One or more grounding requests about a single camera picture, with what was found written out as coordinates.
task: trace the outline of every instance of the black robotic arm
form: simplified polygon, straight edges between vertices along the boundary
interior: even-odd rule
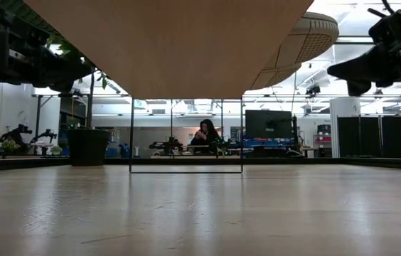
[[[38,136],[34,137],[31,140],[31,143],[37,142],[38,139],[41,138],[41,137],[49,137],[50,138],[50,143],[52,143],[53,139],[57,139],[57,134],[54,134],[51,129],[46,129],[45,132],[43,132],[42,134],[39,134]]]
[[[0,143],[3,143],[7,139],[12,139],[14,142],[19,145],[18,151],[21,153],[28,152],[28,146],[23,142],[21,134],[32,134],[33,131],[29,130],[27,126],[20,124],[14,130],[7,132],[0,137]]]
[[[372,82],[376,87],[389,87],[401,82],[401,10],[393,11],[387,0],[383,0],[390,12],[386,16],[368,9],[381,19],[368,31],[373,46],[358,58],[332,65],[327,73],[348,83],[350,96],[360,96],[369,91]]]

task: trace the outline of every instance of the red object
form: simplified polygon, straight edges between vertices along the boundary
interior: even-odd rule
[[[326,136],[321,136],[322,139],[320,139],[319,137],[316,138],[316,142],[331,142],[331,136],[330,135],[326,135]]]

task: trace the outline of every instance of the black cable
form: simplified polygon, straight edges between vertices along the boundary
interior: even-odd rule
[[[283,107],[281,107],[281,103],[280,103],[279,100],[278,100],[278,96],[277,96],[276,93],[274,93],[273,86],[271,86],[270,88],[272,89],[272,92],[273,92],[274,97],[277,99],[279,108],[281,109],[281,111],[283,111]]]
[[[380,13],[379,11],[376,11],[375,9],[372,9],[372,8],[368,8],[368,12],[369,12],[369,13],[372,13],[372,14],[374,14],[374,15],[380,17],[380,18],[387,17],[387,15],[385,15],[385,14],[383,14],[383,13]]]
[[[388,3],[388,1],[387,0],[382,0],[382,1],[383,1],[383,4],[384,4],[385,8],[387,9],[387,11],[390,14],[394,14],[395,11],[393,11],[392,7],[390,7],[390,4]]]
[[[297,71],[295,72],[295,78],[294,78],[294,94],[292,95],[291,114],[294,111],[294,98],[296,89],[297,89]]]

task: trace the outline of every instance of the dark hair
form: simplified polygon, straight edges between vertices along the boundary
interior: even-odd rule
[[[215,126],[213,125],[213,123],[209,119],[204,119],[204,120],[202,120],[202,122],[200,122],[199,127],[200,127],[201,131],[202,131],[202,124],[206,124],[207,125],[207,130],[208,130],[209,134],[212,134],[215,137],[219,137],[220,136],[218,134],[218,132],[216,131]]]

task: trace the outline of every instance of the camera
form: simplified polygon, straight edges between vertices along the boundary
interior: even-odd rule
[[[24,134],[32,134],[33,131],[28,129],[28,126],[25,126],[23,124],[20,124],[17,128],[19,133],[24,133]]]

